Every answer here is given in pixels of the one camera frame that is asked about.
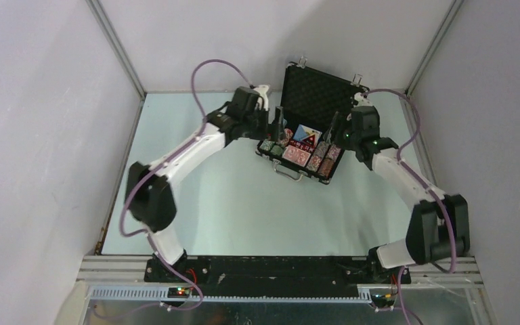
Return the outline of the grey chip stack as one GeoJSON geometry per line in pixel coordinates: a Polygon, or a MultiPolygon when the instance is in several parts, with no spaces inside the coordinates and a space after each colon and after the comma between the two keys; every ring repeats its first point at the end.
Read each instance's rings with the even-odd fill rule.
{"type": "Polygon", "coordinates": [[[317,157],[320,157],[320,158],[324,158],[328,149],[330,147],[330,144],[327,143],[327,142],[320,142],[316,149],[314,150],[314,153],[313,155],[314,156],[317,156],[317,157]]]}

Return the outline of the red white chip stack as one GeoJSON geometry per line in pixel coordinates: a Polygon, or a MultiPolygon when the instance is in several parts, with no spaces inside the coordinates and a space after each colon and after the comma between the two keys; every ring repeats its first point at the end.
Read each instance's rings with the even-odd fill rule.
{"type": "Polygon", "coordinates": [[[335,144],[332,144],[329,147],[329,149],[328,149],[328,151],[326,153],[325,158],[328,158],[331,161],[335,162],[335,161],[337,161],[337,159],[338,159],[338,157],[339,157],[341,152],[342,152],[342,149],[340,147],[336,146],[335,144]]]}

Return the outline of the black poker set case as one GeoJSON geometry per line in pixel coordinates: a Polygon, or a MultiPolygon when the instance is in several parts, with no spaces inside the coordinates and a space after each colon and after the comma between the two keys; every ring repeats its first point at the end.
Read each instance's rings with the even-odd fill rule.
{"type": "MultiPolygon", "coordinates": [[[[280,106],[283,107],[285,129],[291,129],[295,133],[299,125],[305,125],[321,131],[322,135],[318,143],[325,142],[324,134],[329,128],[335,112],[339,111],[340,114],[346,115],[353,107],[354,95],[367,91],[369,91],[369,87],[360,85],[356,81],[348,81],[310,68],[303,62],[291,62],[285,70],[280,100],[280,106]]],[[[259,145],[261,142],[257,144],[256,155],[271,161],[275,173],[294,181],[300,181],[306,177],[328,185],[344,153],[342,149],[337,161],[334,162],[330,177],[324,179],[318,175],[318,171],[308,171],[305,166],[300,167],[284,160],[282,156],[274,156],[270,154],[270,151],[260,151],[259,145]]],[[[284,146],[282,141],[275,142],[275,144],[282,146],[284,149],[287,146],[298,147],[309,152],[310,158],[314,153],[293,138],[287,146],[284,146]]]]}

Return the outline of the blue playing card deck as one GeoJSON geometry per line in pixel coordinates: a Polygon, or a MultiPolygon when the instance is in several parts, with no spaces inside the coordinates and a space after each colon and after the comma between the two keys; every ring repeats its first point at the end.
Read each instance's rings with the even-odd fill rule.
{"type": "Polygon", "coordinates": [[[307,135],[311,135],[311,134],[316,134],[318,135],[318,142],[320,140],[320,136],[322,135],[322,132],[317,130],[317,129],[314,129],[314,128],[311,128],[311,127],[308,127],[308,126],[305,126],[305,125],[299,125],[293,135],[293,139],[297,142],[300,142],[301,143],[301,140],[306,137],[307,135]]]}

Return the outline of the orange brown chip stack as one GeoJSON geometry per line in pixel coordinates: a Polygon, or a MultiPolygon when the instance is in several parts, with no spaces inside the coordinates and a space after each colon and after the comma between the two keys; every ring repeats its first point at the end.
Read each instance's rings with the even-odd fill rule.
{"type": "Polygon", "coordinates": [[[328,179],[330,177],[331,171],[334,167],[334,160],[331,158],[325,158],[318,169],[318,175],[322,176],[324,179],[328,179]]]}

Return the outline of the black red triangular button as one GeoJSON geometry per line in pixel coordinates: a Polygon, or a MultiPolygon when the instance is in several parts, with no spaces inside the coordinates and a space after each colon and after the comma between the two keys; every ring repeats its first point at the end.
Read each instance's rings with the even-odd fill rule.
{"type": "Polygon", "coordinates": [[[314,151],[318,144],[318,135],[307,135],[301,140],[301,143],[305,145],[307,148],[309,148],[311,151],[314,151]]]}

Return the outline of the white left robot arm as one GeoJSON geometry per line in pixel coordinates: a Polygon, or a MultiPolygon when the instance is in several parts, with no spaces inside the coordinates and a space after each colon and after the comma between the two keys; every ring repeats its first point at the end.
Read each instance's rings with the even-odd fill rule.
{"type": "Polygon", "coordinates": [[[206,114],[195,132],[172,152],[149,164],[129,167],[122,215],[131,213],[143,225],[154,252],[162,259],[161,274],[179,282],[187,273],[185,250],[172,223],[177,214],[173,190],[197,166],[238,139],[279,140],[283,113],[269,108],[269,85],[239,87],[230,101],[206,114]]]}

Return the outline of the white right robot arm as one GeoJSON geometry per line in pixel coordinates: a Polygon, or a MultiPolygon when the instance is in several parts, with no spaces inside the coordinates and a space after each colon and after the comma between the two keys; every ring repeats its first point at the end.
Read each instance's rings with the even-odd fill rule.
{"type": "Polygon", "coordinates": [[[368,277],[386,282],[394,267],[456,260],[471,247],[469,208],[460,194],[449,195],[415,171],[401,156],[401,148],[380,135],[380,116],[374,106],[356,106],[336,112],[327,138],[335,146],[352,151],[357,160],[395,188],[411,212],[403,239],[371,249],[368,277]]]}

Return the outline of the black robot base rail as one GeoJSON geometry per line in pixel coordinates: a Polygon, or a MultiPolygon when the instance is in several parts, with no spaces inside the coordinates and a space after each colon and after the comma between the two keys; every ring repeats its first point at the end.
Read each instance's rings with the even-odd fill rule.
{"type": "Polygon", "coordinates": [[[156,255],[147,261],[144,282],[193,281],[210,298],[356,298],[365,284],[410,284],[409,271],[385,269],[358,256],[187,255],[168,270],[156,255]]]}

